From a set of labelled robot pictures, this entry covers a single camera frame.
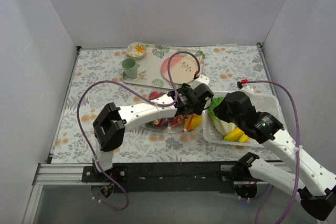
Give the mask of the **clear orange-zip bag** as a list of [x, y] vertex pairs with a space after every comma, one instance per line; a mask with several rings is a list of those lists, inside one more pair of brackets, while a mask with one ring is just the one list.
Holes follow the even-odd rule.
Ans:
[[197, 114], [179, 115], [172, 118], [157, 119], [142, 126], [148, 130], [161, 132], [191, 132], [202, 122], [202, 116]]

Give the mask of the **red apple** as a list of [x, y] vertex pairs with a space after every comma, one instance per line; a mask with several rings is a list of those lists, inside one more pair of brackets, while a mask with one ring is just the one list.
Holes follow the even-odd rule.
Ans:
[[153, 91], [149, 94], [149, 100], [154, 100], [154, 99], [157, 99], [159, 97], [161, 97], [163, 95], [162, 92], [159, 92], [159, 91]]

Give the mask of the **brown passion fruit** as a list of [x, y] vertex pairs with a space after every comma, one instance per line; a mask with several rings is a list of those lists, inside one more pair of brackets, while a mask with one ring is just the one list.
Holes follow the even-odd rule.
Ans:
[[152, 125], [154, 128], [163, 129], [163, 128], [168, 127], [169, 120], [168, 119], [157, 119], [157, 120], [152, 121]]

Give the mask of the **lychee bunch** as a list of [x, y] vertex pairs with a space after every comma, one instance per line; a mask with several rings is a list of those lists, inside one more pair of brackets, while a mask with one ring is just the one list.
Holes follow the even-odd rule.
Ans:
[[176, 127], [180, 124], [184, 124], [185, 118], [183, 116], [175, 116], [173, 118], [169, 118], [169, 122], [171, 127]]

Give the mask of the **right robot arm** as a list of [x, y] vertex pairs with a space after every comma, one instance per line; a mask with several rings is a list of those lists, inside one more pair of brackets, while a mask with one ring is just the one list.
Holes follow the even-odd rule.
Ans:
[[234, 123], [247, 136], [277, 155], [293, 173], [267, 166], [256, 156], [244, 159], [238, 176], [253, 177], [300, 198], [303, 209], [315, 219], [325, 221], [335, 208], [335, 174], [325, 169], [293, 140], [284, 125], [268, 112], [260, 112], [248, 95], [241, 91], [228, 93], [213, 109], [217, 118]]

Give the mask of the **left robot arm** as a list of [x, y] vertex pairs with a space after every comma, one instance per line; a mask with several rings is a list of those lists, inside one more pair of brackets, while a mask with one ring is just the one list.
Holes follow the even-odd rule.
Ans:
[[93, 175], [100, 182], [111, 178], [114, 150], [123, 143], [125, 132], [142, 124], [180, 115], [201, 115], [214, 96], [202, 83], [192, 88], [182, 85], [177, 92], [170, 91], [159, 98], [135, 105], [119, 106], [108, 103], [93, 123], [96, 138]]

